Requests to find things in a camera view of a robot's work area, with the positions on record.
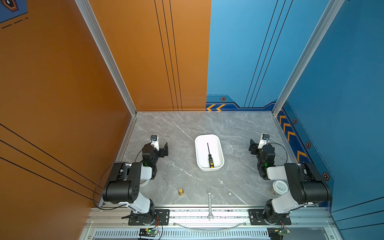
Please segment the black yellow screwdriver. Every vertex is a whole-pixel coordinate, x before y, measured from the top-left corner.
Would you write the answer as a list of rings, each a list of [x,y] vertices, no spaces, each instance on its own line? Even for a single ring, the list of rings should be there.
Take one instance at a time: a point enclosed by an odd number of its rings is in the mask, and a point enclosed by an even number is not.
[[[209,167],[210,167],[211,169],[213,169],[215,166],[214,166],[214,161],[213,161],[212,154],[211,154],[211,152],[210,152],[209,143],[207,143],[207,148],[208,148]]]

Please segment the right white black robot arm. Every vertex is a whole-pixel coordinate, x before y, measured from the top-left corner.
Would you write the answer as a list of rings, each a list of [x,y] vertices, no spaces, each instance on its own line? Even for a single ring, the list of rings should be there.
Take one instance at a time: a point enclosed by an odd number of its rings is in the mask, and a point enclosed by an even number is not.
[[[306,205],[329,202],[331,189],[313,163],[275,165],[275,148],[267,140],[250,140],[249,151],[257,157],[259,175],[264,180],[288,183],[288,191],[266,202],[263,219],[269,225],[283,222],[289,214]]]

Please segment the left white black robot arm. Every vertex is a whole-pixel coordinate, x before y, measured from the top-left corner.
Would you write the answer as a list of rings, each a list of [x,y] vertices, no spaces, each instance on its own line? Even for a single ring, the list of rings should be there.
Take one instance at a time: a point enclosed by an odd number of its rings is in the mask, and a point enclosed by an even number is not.
[[[151,199],[140,193],[140,183],[153,180],[157,174],[158,159],[168,155],[168,144],[157,149],[154,144],[149,143],[142,148],[141,162],[114,163],[103,189],[103,200],[130,208],[132,213],[128,218],[133,221],[144,225],[152,224],[156,219],[155,205]]]

